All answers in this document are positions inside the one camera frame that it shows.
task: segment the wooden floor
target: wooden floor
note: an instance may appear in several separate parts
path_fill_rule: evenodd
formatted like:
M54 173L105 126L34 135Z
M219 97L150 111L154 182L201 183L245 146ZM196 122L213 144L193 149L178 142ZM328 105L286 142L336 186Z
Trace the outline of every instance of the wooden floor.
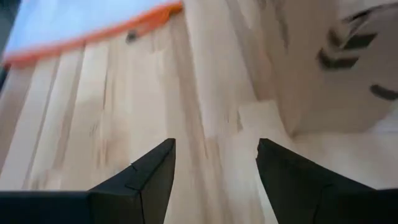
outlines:
M397 187L396 134L286 135L258 5L247 2L187 0L134 43L121 34L12 68L0 97L0 189L86 190L166 138L177 139L177 161L165 223L277 223L256 168L259 138Z

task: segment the wooden panel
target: wooden panel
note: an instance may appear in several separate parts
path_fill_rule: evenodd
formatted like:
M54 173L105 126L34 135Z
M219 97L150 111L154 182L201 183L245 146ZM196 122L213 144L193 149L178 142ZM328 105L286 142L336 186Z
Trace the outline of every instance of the wooden panel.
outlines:
M176 138L175 178L165 223L206 223L205 186L199 160L203 157L201 128L192 53L185 17L171 20L167 45L155 40L165 52L162 83L165 92L167 135Z
M0 176L0 189L21 189L27 177L37 138L40 136L47 102L57 66L57 58L37 63L24 107L19 116L6 162Z
M256 100L225 1L187 1L188 32L206 138L236 123L237 106Z
M130 159L140 158L166 136L165 95L161 82L164 74L156 61L163 60L161 50L153 47L147 35L127 49L125 99L130 128Z
M61 157L66 148L80 77L80 61L81 49L67 52L60 57L57 77L30 172L30 185L32 182L37 185L38 178L45 178L49 170L59 166L55 162L57 154Z
M19 114L25 102L26 93L34 66L11 68L0 97L0 168L9 151Z
M262 0L226 0L239 50L258 100L271 95L271 65L266 56Z
M63 163L61 189L86 190L94 187L93 153L102 142L97 128L104 108L108 68L108 42L87 45L83 57L75 109Z

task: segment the wooden plank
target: wooden plank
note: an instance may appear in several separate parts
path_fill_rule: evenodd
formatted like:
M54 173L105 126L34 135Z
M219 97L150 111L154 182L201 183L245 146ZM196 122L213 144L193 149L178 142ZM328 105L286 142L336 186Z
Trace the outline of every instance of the wooden plank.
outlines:
M206 223L205 186L199 160L205 156L192 53L183 14L167 24L168 39L155 40L155 49L163 50L160 78L165 95L167 137L176 138L177 160L172 194L165 223Z
M30 172L30 186L43 178L55 165L57 154L63 154L69 135L76 89L80 77L81 49L67 52L60 57L57 77L51 93L49 107L37 145Z
M98 126L98 139L103 142L93 154L95 163L95 171L92 174L93 182L97 184L106 180L110 176L125 168L129 164L129 156L125 151L126 133L128 132L128 123L124 122L119 114L119 108L123 108L123 103L129 104L124 100L124 77L117 76L119 72L123 72L125 67L121 67L126 63L126 44L127 34L121 34L109 41L109 57L108 71L106 75L106 86L104 90L104 114Z
M34 66L11 68L0 96L0 171L6 161Z
M206 138L213 138L236 122L240 104L256 97L226 1L187 1L184 6L203 129Z
M57 61L57 58L49 58L39 61L36 65L0 175L1 190L19 190L24 185L42 129Z
M122 35L111 41L109 55L102 126L104 166L122 169L166 138L164 92L157 66L162 53L154 50L152 35L131 44Z
M87 190L94 186L93 154L103 147L97 128L104 108L108 69L108 41L86 46L63 162L62 190Z
M261 21L262 1L225 0L237 37L239 50L258 100L271 95L269 80L272 67L265 52L265 37Z

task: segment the black plastic piece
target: black plastic piece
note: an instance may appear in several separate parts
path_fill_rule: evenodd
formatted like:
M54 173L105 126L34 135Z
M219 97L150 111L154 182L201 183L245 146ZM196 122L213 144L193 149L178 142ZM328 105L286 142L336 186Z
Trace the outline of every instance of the black plastic piece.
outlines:
M329 57L323 49L319 51L317 58L319 64L325 70L351 69L359 60L359 57L334 59Z
M0 223L161 224L174 169L175 140L168 139L86 192L0 192Z
M395 101L398 100L398 91L388 90L380 85L372 85L370 87L371 92L373 95L377 96L378 98L382 98L383 100L387 101Z
M256 161L279 224L398 223L398 190L374 190L269 139Z

